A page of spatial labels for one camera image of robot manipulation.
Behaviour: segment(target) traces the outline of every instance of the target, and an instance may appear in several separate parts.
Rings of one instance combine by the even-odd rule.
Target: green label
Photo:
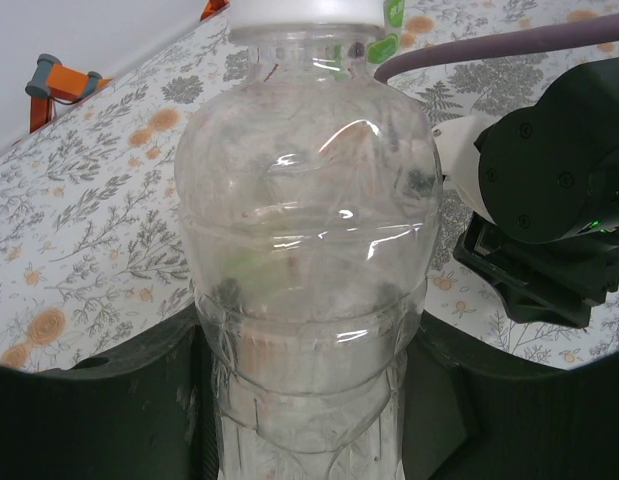
[[[385,17],[393,28],[401,28],[405,20],[405,0],[385,2]]]
[[[369,46],[369,53],[367,54],[367,60],[369,63],[380,65],[391,58],[391,56],[398,51],[400,46],[400,40],[398,35],[392,33],[384,40],[372,43]]]

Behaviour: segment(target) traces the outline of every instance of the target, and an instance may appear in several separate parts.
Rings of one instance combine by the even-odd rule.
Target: white bottle cap
[[[232,30],[302,24],[385,27],[383,0],[231,0]]]

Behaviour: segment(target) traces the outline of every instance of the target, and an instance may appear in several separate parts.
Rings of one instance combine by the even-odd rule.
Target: bottle neck
[[[370,80],[366,45],[373,37],[351,27],[340,30],[258,36],[249,48],[249,80],[296,84]]]

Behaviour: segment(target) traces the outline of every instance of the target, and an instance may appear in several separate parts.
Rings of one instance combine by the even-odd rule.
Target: clear plastic bottle
[[[369,73],[382,1],[232,0],[230,14],[249,78],[192,117],[176,159],[221,470],[394,479],[442,192],[429,123]]]

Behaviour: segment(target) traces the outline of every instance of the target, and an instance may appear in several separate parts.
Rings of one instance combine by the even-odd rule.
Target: table surface
[[[619,0],[407,0],[404,51],[476,35],[619,12]],[[191,302],[176,220],[177,141],[202,103],[245,77],[226,13],[204,22],[0,158],[0,362],[69,368]],[[498,118],[532,104],[570,67],[619,43],[426,68],[393,85],[433,123]],[[493,290],[451,254],[470,211],[447,192],[426,308],[529,360],[571,368],[619,349],[619,292],[589,328],[517,325]]]

